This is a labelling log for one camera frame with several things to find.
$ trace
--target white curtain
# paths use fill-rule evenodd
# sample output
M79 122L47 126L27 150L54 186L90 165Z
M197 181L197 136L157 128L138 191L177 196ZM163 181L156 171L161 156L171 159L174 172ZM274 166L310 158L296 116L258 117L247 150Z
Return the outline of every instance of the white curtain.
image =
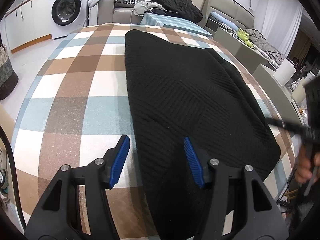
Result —
M287 56L300 26L302 10L298 0L259 0L255 28Z

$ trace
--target gray blanket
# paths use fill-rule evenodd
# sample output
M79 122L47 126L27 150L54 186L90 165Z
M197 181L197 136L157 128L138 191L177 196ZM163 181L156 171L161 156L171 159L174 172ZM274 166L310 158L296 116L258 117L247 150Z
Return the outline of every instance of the gray blanket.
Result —
M259 49L262 49L269 57L271 57L277 64L281 64L286 58L285 55L281 54L275 47L273 47L263 35L254 29L243 29L249 34L249 39L253 42Z

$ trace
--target tiled floor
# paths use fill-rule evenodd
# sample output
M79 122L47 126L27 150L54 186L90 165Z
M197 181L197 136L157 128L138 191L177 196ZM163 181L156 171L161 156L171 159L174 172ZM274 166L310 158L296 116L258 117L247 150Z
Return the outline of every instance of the tiled floor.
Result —
M62 38L43 41L10 56L12 67L19 81L12 93L0 102L14 120L17 119L21 104L39 70L63 40Z

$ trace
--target black sweater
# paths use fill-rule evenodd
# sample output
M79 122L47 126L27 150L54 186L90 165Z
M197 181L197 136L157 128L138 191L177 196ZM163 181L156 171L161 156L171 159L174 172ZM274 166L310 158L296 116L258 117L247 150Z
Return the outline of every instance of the black sweater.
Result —
M251 164L264 180L280 148L238 70L213 49L125 35L125 66L139 167L162 240L194 235L207 192L193 181L183 150L192 136L233 167Z

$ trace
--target checkered tablecloth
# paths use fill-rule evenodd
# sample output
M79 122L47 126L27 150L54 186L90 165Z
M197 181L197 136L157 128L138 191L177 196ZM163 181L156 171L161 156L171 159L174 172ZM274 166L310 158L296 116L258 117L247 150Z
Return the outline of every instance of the checkered tablecloth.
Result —
M235 65L265 116L278 113L250 73L220 44L205 36L156 26L107 24L67 36L43 65L20 109L12 138L25 217L63 164L84 166L116 145L121 134L131 147L119 183L107 190L120 238L157 238L142 188L129 110L124 65L124 36L132 29L185 46L213 48ZM281 160L265 180L276 197L285 186L294 156L287 132L272 128ZM89 232L84 187L81 221Z
M177 30L200 34L200 35L206 36L208 38L212 38L211 33L207 32L205 29L201 28L200 26L196 25L195 23L190 22L185 19L182 19L182 18L146 13L143 16L140 24L141 25L152 25L152 26L173 28L173 29L177 29Z

